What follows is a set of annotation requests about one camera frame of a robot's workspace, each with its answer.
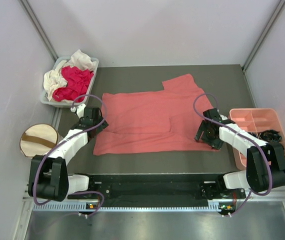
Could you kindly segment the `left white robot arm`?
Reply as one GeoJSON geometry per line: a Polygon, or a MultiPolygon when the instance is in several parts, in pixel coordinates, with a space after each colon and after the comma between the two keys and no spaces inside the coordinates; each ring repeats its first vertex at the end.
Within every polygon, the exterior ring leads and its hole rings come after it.
{"type": "Polygon", "coordinates": [[[84,104],[73,107],[79,120],[57,146],[45,155],[31,160],[28,194],[48,201],[62,202],[67,196],[80,193],[84,198],[95,195],[96,186],[84,174],[68,174],[67,166],[76,153],[101,133],[108,123],[98,107],[84,104]]]}

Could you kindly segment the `salmon pink t-shirt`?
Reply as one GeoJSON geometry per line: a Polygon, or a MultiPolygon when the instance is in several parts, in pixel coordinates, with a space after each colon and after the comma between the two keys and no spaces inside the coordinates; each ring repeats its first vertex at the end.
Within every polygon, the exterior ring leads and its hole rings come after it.
{"type": "Polygon", "coordinates": [[[195,140],[202,118],[213,106],[191,74],[162,82],[163,90],[104,93],[108,127],[95,140],[93,154],[212,151],[195,140]]]}

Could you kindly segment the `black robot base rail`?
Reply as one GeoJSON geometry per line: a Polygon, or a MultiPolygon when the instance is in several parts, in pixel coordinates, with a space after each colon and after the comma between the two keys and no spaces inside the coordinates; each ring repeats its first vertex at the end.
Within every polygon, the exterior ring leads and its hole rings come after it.
{"type": "Polygon", "coordinates": [[[92,174],[89,193],[68,199],[101,199],[104,207],[200,207],[209,200],[231,204],[245,199],[244,190],[225,189],[217,173],[92,174]]]}

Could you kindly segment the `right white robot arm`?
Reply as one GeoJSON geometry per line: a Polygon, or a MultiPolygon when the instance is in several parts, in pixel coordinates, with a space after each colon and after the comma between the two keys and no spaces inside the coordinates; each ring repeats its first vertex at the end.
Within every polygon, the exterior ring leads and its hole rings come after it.
{"type": "Polygon", "coordinates": [[[202,122],[195,135],[197,142],[220,150],[231,145],[246,158],[246,169],[226,173],[215,186],[216,193],[229,197],[235,189],[250,189],[259,195],[285,186],[285,150],[278,142],[259,139],[241,129],[234,121],[224,118],[216,108],[200,114],[202,122]]]}

